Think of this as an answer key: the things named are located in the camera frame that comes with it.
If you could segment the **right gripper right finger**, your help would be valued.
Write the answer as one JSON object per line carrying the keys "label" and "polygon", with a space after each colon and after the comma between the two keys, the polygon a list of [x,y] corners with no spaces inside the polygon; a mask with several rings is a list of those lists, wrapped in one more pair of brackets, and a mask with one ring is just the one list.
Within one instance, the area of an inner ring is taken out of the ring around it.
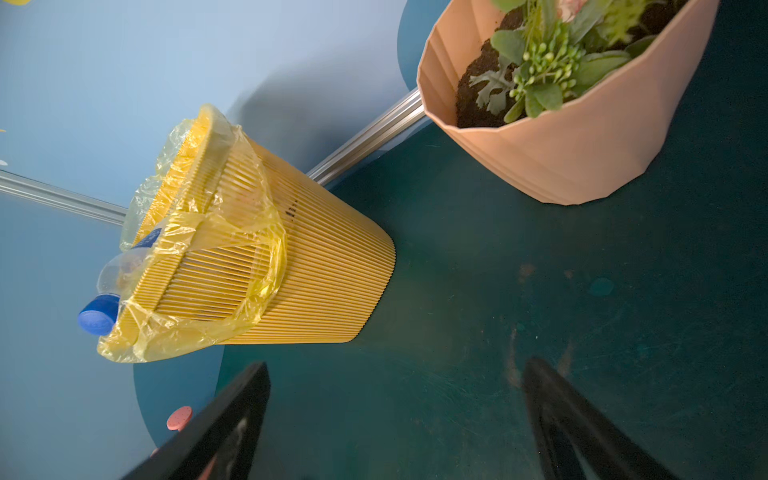
{"label": "right gripper right finger", "polygon": [[581,459],[600,479],[676,477],[545,360],[526,362],[523,392],[544,478],[584,479]]}

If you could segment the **blue label bottle front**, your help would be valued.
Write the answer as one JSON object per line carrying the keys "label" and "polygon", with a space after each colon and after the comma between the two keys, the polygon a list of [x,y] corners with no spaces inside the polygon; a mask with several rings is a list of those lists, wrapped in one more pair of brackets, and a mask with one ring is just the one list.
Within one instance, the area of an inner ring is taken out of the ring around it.
{"label": "blue label bottle front", "polygon": [[117,323],[121,301],[130,297],[162,228],[152,230],[129,250],[110,260],[97,280],[98,295],[78,314],[79,326],[95,336],[108,335]]}

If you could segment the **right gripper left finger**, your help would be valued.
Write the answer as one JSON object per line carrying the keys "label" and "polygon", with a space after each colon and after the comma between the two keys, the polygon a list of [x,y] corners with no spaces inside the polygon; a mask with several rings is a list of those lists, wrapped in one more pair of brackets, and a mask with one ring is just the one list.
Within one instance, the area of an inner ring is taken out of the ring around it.
{"label": "right gripper left finger", "polygon": [[267,365],[254,362],[127,479],[246,479],[271,393]]}

